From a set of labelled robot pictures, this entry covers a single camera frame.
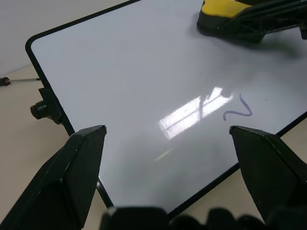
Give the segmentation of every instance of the whiteboard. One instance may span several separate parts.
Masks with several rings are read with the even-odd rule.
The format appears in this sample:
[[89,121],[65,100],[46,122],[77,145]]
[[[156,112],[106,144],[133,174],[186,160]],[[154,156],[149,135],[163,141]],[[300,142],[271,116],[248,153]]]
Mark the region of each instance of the whiteboard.
[[299,30],[237,46],[197,31],[201,5],[142,0],[31,44],[73,129],[107,126],[115,206],[171,212],[237,163],[231,125],[277,133],[306,111]]

